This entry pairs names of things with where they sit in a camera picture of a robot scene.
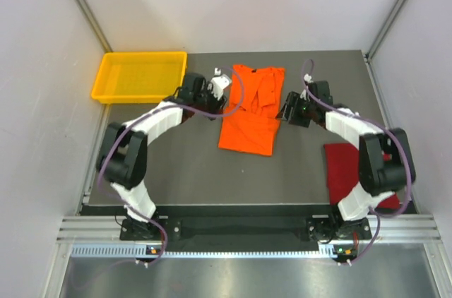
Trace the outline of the orange t-shirt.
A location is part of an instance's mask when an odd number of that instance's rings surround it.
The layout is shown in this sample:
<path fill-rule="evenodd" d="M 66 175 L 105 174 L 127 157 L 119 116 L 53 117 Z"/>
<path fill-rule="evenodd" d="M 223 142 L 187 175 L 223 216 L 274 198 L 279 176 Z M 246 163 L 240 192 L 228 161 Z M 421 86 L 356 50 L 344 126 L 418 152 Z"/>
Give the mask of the orange t-shirt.
<path fill-rule="evenodd" d="M 276 116 L 285 80 L 285 68 L 233 66 L 232 87 L 226 112 L 238 110 L 222 120 L 218 147 L 269 157 L 273 154 L 280 122 Z"/>

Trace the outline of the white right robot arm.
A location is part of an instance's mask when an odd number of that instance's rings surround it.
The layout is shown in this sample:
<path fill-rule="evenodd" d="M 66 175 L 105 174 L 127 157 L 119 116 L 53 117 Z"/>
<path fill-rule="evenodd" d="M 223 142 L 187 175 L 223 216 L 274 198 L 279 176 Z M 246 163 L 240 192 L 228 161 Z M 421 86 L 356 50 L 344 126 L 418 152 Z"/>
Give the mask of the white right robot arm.
<path fill-rule="evenodd" d="M 301 127 L 314 122 L 358 152 L 357 184 L 335 205 L 339 215 L 329 222 L 337 238 L 348 237 L 356 228 L 355 221 L 416 179 L 406 131 L 387 129 L 335 104 L 327 81 L 307 83 L 302 93 L 290 92 L 276 119 Z"/>

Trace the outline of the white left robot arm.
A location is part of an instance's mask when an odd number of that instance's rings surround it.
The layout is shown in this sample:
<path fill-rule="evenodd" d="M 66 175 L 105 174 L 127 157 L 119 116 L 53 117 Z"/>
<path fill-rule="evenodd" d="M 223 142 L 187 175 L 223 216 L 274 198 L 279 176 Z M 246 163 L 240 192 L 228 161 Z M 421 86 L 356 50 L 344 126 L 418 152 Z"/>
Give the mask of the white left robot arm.
<path fill-rule="evenodd" d="M 148 146 L 195 113 L 212 120 L 218 118 L 226 103 L 225 90 L 231 84 L 232 79 L 225 74 L 208 81 L 199 73 L 188 73 L 182 85 L 156 108 L 137 119 L 107 126 L 96 170 L 124 202 L 127 215 L 137 221 L 136 231 L 143 238 L 152 239 L 160 231 L 160 222 L 153 217 L 156 205 L 144 184 Z"/>

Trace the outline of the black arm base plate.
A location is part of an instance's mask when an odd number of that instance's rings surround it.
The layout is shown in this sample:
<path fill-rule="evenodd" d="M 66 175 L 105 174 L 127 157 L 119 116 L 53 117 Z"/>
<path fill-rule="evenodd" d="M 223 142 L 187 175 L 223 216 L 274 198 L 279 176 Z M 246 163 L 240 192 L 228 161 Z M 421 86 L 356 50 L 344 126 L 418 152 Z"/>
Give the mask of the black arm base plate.
<path fill-rule="evenodd" d="M 207 236 L 294 237 L 301 242 L 371 239 L 369 221 L 345 222 L 324 204 L 160 205 L 153 220 L 170 241 Z"/>

